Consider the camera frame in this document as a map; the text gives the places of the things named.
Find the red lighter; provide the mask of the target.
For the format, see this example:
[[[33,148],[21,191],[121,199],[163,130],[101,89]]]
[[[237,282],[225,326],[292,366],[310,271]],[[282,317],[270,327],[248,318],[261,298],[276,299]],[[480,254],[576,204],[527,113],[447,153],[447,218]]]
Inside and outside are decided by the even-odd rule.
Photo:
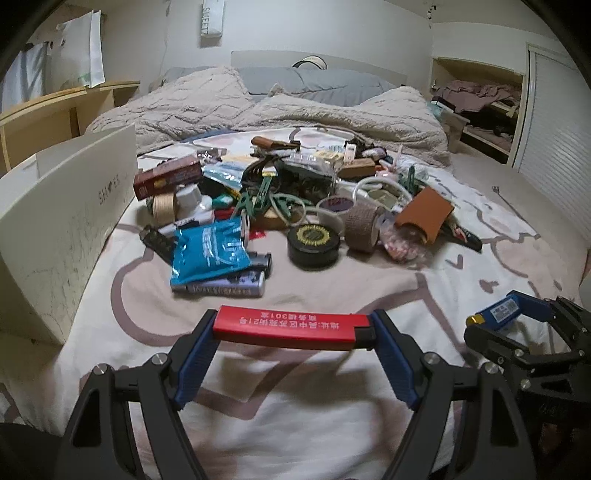
[[[213,322],[221,341],[273,348],[351,351],[373,349],[377,335],[363,314],[291,312],[222,306]]]

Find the pile of clothes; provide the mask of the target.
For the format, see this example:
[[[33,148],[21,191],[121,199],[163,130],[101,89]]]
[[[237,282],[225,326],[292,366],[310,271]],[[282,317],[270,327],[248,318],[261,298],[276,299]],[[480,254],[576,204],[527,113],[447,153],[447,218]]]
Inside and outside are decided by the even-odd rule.
[[[510,149],[521,104],[520,87],[453,80],[437,87],[434,96],[466,118],[467,127],[477,136]]]

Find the beige textured blanket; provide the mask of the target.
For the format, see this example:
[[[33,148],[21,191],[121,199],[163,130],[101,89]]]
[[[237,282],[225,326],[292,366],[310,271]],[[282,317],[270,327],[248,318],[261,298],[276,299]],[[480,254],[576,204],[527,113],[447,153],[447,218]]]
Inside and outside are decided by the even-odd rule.
[[[420,92],[410,86],[390,89],[355,106],[298,98],[280,85],[256,101],[235,68],[213,67],[99,115],[86,131],[129,125],[135,128],[138,154],[211,130],[324,127],[347,131],[391,151],[401,149],[433,166],[451,164],[444,128]]]

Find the brown bandage roll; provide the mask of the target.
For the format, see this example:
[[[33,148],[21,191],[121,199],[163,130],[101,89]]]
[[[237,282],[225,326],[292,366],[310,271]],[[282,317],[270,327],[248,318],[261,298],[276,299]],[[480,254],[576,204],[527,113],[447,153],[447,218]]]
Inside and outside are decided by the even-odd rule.
[[[372,254],[379,240],[378,219],[384,213],[382,207],[356,204],[345,219],[345,241],[349,249],[363,254]]]

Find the grey curtain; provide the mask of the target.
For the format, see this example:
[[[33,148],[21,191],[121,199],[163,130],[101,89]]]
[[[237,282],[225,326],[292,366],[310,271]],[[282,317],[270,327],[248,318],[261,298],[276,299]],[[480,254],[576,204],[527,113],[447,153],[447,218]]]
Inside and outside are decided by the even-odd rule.
[[[1,112],[47,93],[49,43],[27,43],[1,81]]]

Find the blue lighter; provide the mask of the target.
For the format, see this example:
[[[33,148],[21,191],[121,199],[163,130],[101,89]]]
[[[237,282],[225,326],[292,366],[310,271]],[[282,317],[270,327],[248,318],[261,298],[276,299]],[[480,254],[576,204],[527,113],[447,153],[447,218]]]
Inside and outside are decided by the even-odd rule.
[[[490,330],[498,331],[513,322],[522,313],[518,302],[513,297],[487,307],[486,309],[471,315],[466,320],[466,325],[482,325]]]

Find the hanging white sweet bag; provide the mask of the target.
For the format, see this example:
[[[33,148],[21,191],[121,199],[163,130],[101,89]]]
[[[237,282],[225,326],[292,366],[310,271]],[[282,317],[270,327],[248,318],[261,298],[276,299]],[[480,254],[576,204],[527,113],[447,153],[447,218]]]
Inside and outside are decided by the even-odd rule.
[[[204,0],[201,4],[200,37],[221,38],[223,32],[224,0]]]

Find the white tote bag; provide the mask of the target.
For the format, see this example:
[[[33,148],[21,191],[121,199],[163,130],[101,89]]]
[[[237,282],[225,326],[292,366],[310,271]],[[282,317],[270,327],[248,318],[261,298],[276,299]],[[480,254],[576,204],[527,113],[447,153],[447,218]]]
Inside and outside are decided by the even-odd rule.
[[[94,88],[105,82],[101,20],[102,12],[93,10],[56,27],[57,34],[49,53],[51,91]]]

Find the white louvered door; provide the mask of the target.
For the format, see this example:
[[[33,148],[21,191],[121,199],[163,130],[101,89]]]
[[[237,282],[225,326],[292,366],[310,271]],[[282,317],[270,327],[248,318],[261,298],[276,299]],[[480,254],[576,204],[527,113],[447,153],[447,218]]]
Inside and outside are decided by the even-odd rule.
[[[530,44],[513,167],[590,240],[590,87],[570,57]]]

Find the black safety lighter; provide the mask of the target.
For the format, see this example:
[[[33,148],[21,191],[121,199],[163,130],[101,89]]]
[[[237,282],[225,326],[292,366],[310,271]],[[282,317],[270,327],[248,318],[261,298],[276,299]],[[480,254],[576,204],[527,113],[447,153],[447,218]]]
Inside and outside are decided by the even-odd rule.
[[[470,250],[480,253],[483,248],[482,240],[462,227],[457,221],[448,218],[440,228],[440,234],[450,241],[463,245]]]

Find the black round tin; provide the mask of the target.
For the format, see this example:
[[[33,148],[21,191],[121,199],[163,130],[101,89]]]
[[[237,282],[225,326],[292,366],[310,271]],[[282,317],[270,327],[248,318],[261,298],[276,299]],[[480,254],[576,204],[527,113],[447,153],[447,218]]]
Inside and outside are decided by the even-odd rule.
[[[324,225],[298,225],[287,234],[287,256],[304,269],[332,266],[339,259],[340,245],[338,233]]]

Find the grey duvet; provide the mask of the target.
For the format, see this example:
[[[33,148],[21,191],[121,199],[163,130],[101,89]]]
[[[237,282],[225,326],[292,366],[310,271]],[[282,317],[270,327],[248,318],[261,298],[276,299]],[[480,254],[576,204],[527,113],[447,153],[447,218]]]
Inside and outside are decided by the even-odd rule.
[[[262,101],[279,85],[290,96],[351,107],[400,87],[378,75],[346,69],[242,67],[238,75],[254,102]]]

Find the blue foil packet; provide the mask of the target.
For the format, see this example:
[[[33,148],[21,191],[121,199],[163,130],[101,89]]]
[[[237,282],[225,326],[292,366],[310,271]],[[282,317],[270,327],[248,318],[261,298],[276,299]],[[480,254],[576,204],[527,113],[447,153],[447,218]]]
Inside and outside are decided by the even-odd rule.
[[[252,265],[242,241],[242,218],[180,228],[171,266],[172,287],[211,280]]]

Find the wooden shelf unit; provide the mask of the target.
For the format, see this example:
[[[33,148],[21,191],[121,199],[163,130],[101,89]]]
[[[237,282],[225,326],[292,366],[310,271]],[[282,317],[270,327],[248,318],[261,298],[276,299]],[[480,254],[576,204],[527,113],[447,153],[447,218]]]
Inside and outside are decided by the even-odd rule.
[[[82,135],[101,114],[125,104],[139,89],[136,80],[109,81],[37,97],[1,114],[1,172],[31,155]]]

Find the cartoon print bedsheet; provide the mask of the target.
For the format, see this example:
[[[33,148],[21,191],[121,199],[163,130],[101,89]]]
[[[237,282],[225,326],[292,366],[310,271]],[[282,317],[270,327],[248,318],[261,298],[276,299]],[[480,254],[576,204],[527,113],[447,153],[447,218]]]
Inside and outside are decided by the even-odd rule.
[[[250,241],[273,256],[262,298],[249,308],[310,313],[387,310],[400,330],[452,364],[473,361],[468,315],[511,290],[579,296],[589,247],[569,221],[520,174],[493,161],[456,155],[450,168],[414,167],[455,207],[480,253],[439,242],[425,265],[394,263],[384,251],[342,249],[325,270],[297,268],[287,237]],[[507,209],[492,186],[537,211],[542,236]],[[148,222],[130,204],[95,265],[66,343],[1,338],[1,475],[48,479],[55,444],[91,369],[143,364],[191,331],[219,297],[181,297],[169,267],[139,238]],[[192,447],[212,479],[377,479],[410,419],[377,357],[367,351],[315,352],[223,343],[197,398],[181,411]]]

